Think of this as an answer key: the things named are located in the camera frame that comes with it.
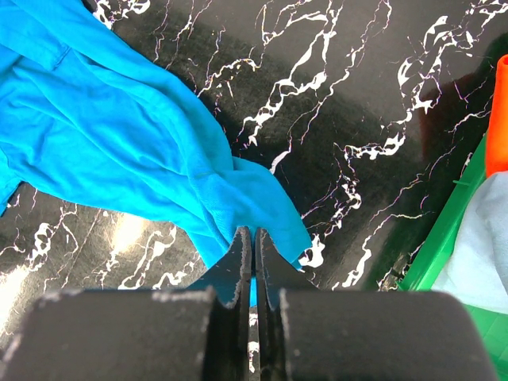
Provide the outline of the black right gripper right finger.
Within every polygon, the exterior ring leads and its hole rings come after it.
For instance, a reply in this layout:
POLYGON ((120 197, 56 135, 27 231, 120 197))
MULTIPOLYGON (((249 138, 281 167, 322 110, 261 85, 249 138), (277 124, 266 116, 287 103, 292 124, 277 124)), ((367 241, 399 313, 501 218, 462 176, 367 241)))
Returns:
POLYGON ((495 380, 469 313, 432 291, 321 291, 264 229, 255 271, 263 380, 495 380))

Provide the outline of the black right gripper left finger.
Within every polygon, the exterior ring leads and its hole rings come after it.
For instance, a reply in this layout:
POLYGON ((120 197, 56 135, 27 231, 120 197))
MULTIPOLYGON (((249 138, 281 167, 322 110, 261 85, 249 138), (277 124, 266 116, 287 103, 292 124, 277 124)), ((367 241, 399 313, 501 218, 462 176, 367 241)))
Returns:
POLYGON ((246 380, 251 237, 186 288, 39 298, 1 361, 4 380, 246 380))

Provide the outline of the blue t shirt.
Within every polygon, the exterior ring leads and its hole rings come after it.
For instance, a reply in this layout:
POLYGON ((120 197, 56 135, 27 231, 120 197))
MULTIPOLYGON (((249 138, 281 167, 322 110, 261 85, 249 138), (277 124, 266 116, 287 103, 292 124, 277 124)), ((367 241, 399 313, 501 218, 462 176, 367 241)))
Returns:
POLYGON ((183 229, 207 267, 236 230, 266 229, 294 264, 311 246, 265 167, 235 157, 214 116, 80 1, 1 4, 1 202, 20 183, 183 229))

